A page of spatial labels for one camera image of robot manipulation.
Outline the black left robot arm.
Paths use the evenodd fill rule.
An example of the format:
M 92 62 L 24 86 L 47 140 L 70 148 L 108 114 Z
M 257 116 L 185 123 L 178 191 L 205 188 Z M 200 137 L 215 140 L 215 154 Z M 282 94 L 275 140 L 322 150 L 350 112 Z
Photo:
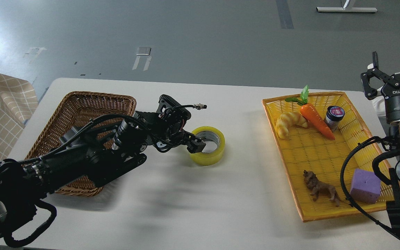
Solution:
M 0 238 L 11 248 L 32 243 L 57 216 L 56 207 L 44 201 L 48 194 L 84 176 L 102 187 L 142 165 L 150 145 L 159 152 L 180 145 L 202 152 L 205 141 L 184 125 L 191 118 L 188 108 L 206 107 L 183 106 L 163 94 L 155 112 L 102 115 L 72 127 L 45 155 L 0 160 Z

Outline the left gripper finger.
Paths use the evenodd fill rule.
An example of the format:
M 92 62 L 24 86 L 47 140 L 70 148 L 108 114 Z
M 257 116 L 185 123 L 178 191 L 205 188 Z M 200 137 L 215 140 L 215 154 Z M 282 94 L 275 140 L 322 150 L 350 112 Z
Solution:
M 185 145 L 191 154 L 203 152 L 203 149 L 206 147 L 206 142 L 193 134 L 184 134 L 181 144 Z

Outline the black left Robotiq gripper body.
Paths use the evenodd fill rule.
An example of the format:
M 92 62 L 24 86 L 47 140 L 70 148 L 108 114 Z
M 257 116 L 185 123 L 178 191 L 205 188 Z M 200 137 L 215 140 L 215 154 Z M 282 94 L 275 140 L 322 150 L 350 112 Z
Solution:
M 191 113 L 187 110 L 145 112 L 146 144 L 159 150 L 186 145 L 190 150 L 192 134 L 184 130 L 184 125 L 190 118 Z

